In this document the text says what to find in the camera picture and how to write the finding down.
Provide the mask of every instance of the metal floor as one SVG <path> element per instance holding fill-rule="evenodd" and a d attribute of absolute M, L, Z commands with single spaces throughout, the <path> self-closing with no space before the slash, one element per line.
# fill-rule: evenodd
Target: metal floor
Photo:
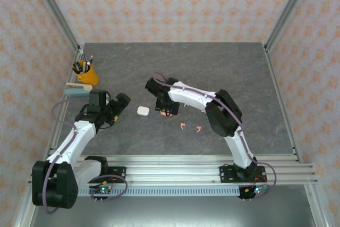
<path fill-rule="evenodd" d="M 153 111 L 156 98 L 145 84 L 154 72 L 203 90 L 227 90 L 243 113 L 245 137 L 254 154 L 292 153 L 261 43 L 85 44 L 84 53 L 94 56 L 96 88 L 132 99 L 119 121 L 91 140 L 85 155 L 231 154 L 205 113 L 183 105 L 177 116 Z M 65 119 L 73 122 L 82 105 L 70 103 Z M 137 115 L 138 106 L 149 107 L 149 116 Z M 202 127 L 199 133 L 196 126 Z M 69 131 L 63 127 L 59 143 Z"/>
<path fill-rule="evenodd" d="M 277 186 L 252 203 L 237 197 L 121 197 L 94 203 L 79 197 L 71 209 L 47 215 L 37 207 L 31 227 L 312 227 L 303 186 Z"/>

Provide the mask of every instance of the yellow pencil cup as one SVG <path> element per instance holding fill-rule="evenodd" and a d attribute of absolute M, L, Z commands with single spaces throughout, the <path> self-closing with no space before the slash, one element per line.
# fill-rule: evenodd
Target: yellow pencil cup
<path fill-rule="evenodd" d="M 83 67 L 83 61 L 79 61 L 79 64 L 81 67 Z M 80 81 L 81 83 L 85 83 L 87 85 L 95 86 L 99 81 L 98 75 L 95 72 L 93 65 L 90 66 L 90 70 L 87 71 L 86 73 L 76 74 L 76 76 L 78 81 Z"/>

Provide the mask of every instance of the orange patterned wall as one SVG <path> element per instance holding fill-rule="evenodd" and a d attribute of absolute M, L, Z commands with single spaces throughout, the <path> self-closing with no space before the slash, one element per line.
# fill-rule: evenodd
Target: orange patterned wall
<path fill-rule="evenodd" d="M 266 42 L 288 0 L 56 0 L 80 44 Z"/>
<path fill-rule="evenodd" d="M 340 0 L 301 0 L 270 56 L 303 160 L 316 164 L 339 224 Z"/>
<path fill-rule="evenodd" d="M 73 50 L 44 0 L 0 0 L 0 222 L 12 227 Z"/>

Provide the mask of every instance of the gray marble surface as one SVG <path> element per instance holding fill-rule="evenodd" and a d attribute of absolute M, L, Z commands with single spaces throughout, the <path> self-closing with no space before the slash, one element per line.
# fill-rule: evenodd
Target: gray marble surface
<path fill-rule="evenodd" d="M 245 137 L 254 154 L 292 153 L 260 43 L 85 44 L 84 53 L 94 56 L 96 88 L 112 97 L 126 93 L 131 98 L 119 121 L 88 143 L 85 155 L 230 154 L 205 113 L 182 104 L 177 116 L 154 111 L 156 98 L 145 90 L 154 72 L 203 90 L 227 90 L 243 113 Z M 74 121 L 81 106 L 69 104 L 65 119 Z M 138 106 L 150 108 L 149 116 L 137 115 Z M 198 125 L 202 128 L 197 133 Z M 69 131 L 63 127 L 59 143 Z"/>

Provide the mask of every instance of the black mounting plate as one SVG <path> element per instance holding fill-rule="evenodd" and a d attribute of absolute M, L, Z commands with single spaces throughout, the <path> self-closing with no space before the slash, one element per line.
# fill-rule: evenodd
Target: black mounting plate
<path fill-rule="evenodd" d="M 249 177 L 247 180 L 242 180 L 240 177 L 237 176 L 237 171 L 234 165 L 225 165 L 219 167 L 219 178 L 221 183 L 244 183 L 244 182 L 255 182 L 255 175 L 264 176 L 267 179 L 266 169 L 264 166 L 255 166 L 253 175 Z"/>
<path fill-rule="evenodd" d="M 126 177 L 126 167 L 108 167 L 107 175 L 119 175 L 122 178 L 125 179 Z M 124 183 L 123 180 L 119 178 L 113 178 L 111 180 L 108 180 L 108 178 L 99 178 L 93 181 L 90 181 L 89 183 L 102 183 L 105 180 L 107 180 L 107 183 Z"/>

